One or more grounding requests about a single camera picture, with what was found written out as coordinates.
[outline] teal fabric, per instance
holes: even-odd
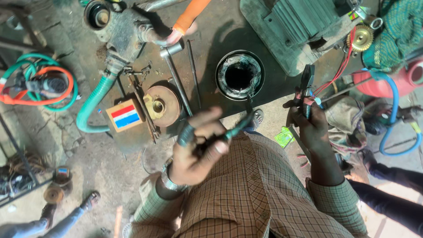
[[[385,0],[380,10],[383,31],[363,53],[368,69],[393,72],[404,65],[423,37],[423,0]]]

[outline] coiled hose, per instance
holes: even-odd
[[[115,75],[110,74],[109,77],[103,76],[98,83],[97,87],[90,94],[88,99],[85,101],[81,110],[77,116],[77,127],[86,133],[101,133],[110,131],[109,126],[90,126],[88,125],[88,118],[91,113],[94,111],[96,106],[103,100],[103,97],[107,94],[109,89],[112,87],[116,79]]]
[[[39,62],[31,62],[31,61],[29,61],[29,60],[27,60],[28,58],[40,58],[40,59],[42,59],[41,61],[39,61]],[[29,67],[28,67],[28,69],[26,70],[26,72],[25,72],[25,80],[26,81],[28,81],[28,80],[30,80],[31,79],[31,77],[32,76],[34,76],[35,74],[36,74],[36,68],[38,67],[38,66],[41,66],[41,65],[48,65],[48,66],[59,66],[59,67],[61,67],[60,66],[60,63],[59,62],[57,62],[56,60],[54,60],[53,58],[51,58],[51,57],[49,57],[49,56],[47,56],[47,55],[43,55],[43,54],[40,54],[40,53],[28,53],[28,54],[23,54],[23,55],[21,55],[18,59],[17,59],[17,61],[16,61],[16,64],[14,64],[14,65],[12,65],[6,72],[7,73],[5,73],[4,74],[4,76],[3,76],[3,78],[9,78],[10,77],[10,75],[15,71],[15,70],[17,70],[19,67],[21,67],[22,65],[24,65],[24,64],[29,64]],[[44,105],[44,107],[46,108],[46,109],[48,109],[48,110],[50,110],[50,111],[54,111],[54,112],[59,112],[59,111],[64,111],[64,110],[66,110],[66,109],[68,109],[69,107],[71,107],[72,105],[73,105],[73,103],[75,103],[75,101],[76,101],[76,98],[77,98],[77,96],[78,96],[78,83],[77,83],[77,81],[76,81],[76,78],[75,78],[75,76],[72,74],[72,77],[73,77],[73,79],[74,79],[74,83],[73,83],[73,90],[74,90],[74,93],[73,93],[73,95],[72,95],[72,98],[71,98],[71,100],[65,105],[65,106],[63,106],[63,107],[61,107],[61,108],[52,108],[52,107],[50,107],[50,106],[48,106],[48,105]],[[28,97],[31,99],[31,100],[33,100],[33,101],[41,101],[41,96],[40,96],[40,94],[38,94],[38,93],[32,93],[32,92],[27,92],[27,94],[28,94]],[[61,101],[59,101],[59,102],[55,102],[55,103],[53,103],[52,105],[56,105],[56,104],[59,104],[59,103],[61,103]]]
[[[405,154],[410,153],[411,151],[415,150],[417,147],[420,146],[420,144],[422,142],[421,129],[419,128],[419,126],[418,126],[418,124],[416,122],[410,123],[411,126],[413,127],[414,131],[416,131],[416,134],[417,134],[416,143],[411,148],[409,148],[409,149],[407,149],[405,151],[399,152],[399,153],[391,154],[391,153],[385,152],[385,143],[388,140],[389,135],[392,132],[393,124],[396,122],[396,115],[397,115],[397,112],[398,112],[398,105],[399,105],[399,93],[398,93],[398,88],[397,88],[397,86],[395,84],[395,81],[392,78],[390,78],[387,75],[382,76],[382,78],[385,79],[388,82],[389,86],[391,86],[392,94],[393,94],[393,105],[392,105],[392,113],[391,113],[391,116],[389,118],[389,124],[390,124],[390,126],[388,127],[385,135],[383,136],[382,141],[380,142],[379,151],[383,155],[387,155],[387,156],[405,155]]]

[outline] metal stand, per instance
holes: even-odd
[[[40,183],[38,181],[36,175],[32,171],[31,166],[29,165],[28,159],[26,158],[23,151],[19,148],[18,144],[16,143],[15,138],[12,136],[12,133],[10,132],[9,128],[7,127],[7,125],[6,125],[6,123],[5,123],[1,114],[0,114],[0,123],[3,126],[3,129],[6,132],[6,134],[8,135],[8,137],[9,137],[10,141],[12,142],[13,146],[15,147],[17,154],[20,156],[22,162],[24,163],[26,169],[28,170],[28,174],[31,177],[33,183],[35,184],[34,186],[31,186],[27,191],[19,193],[17,196],[14,196],[14,197],[7,196],[6,198],[3,198],[2,200],[0,200],[0,208],[1,208],[3,206],[13,202],[14,200],[16,200],[16,199],[18,199],[22,196],[25,196],[26,194],[28,194],[28,193],[44,186],[44,185],[50,183],[53,180],[53,178],[50,178],[50,179],[48,179],[48,180],[46,180],[42,183]]]
[[[17,6],[11,6],[11,5],[0,4],[0,8],[13,12],[15,17],[21,23],[22,27],[25,29],[26,32],[28,32],[29,38],[32,41],[32,45],[30,45],[30,44],[25,44],[22,42],[10,40],[4,37],[0,37],[0,47],[12,49],[12,50],[19,50],[19,51],[24,51],[24,50],[38,51],[40,53],[46,53],[46,54],[54,53],[52,50],[44,48],[41,45],[41,43],[38,41],[37,36],[34,34],[28,22],[27,16],[29,15],[29,13],[27,11],[25,11],[23,8],[20,8]]]

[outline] shirt button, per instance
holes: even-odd
[[[261,213],[261,218],[263,218],[263,219],[267,219],[268,217],[269,217],[269,213],[268,212],[266,212],[266,211],[264,211],[264,212],[262,212]]]

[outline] red plastic container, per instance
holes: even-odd
[[[402,68],[397,74],[389,75],[398,87],[399,96],[405,96],[411,93],[415,88],[423,86],[423,60],[419,59],[409,64],[409,70]],[[370,78],[369,72],[357,73],[353,75],[354,83],[357,84]],[[373,97],[392,98],[392,90],[385,80],[371,80],[357,89]]]

